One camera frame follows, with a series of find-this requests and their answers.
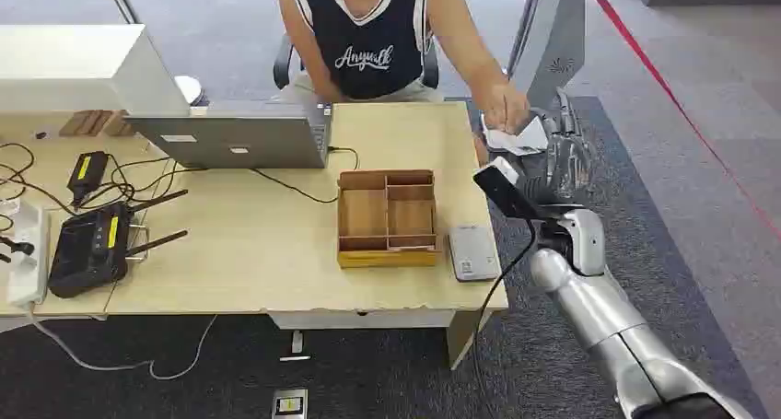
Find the person's left hand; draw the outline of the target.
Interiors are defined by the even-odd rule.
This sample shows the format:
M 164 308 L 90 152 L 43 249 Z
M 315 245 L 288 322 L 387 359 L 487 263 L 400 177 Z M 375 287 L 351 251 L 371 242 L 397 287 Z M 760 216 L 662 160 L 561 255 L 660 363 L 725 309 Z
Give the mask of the person's left hand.
M 488 129 L 505 134 L 519 134 L 528 125 L 530 104 L 525 94 L 509 83 L 489 87 L 481 101 Z

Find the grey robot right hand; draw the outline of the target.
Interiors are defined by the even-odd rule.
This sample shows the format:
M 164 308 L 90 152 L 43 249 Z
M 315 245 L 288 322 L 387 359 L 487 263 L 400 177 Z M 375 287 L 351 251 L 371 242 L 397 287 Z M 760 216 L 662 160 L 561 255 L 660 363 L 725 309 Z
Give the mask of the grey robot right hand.
M 584 134 L 571 99 L 562 88 L 550 110 L 533 108 L 547 137 L 540 176 L 526 179 L 524 193 L 535 204 L 583 204 L 591 186 L 593 144 Z

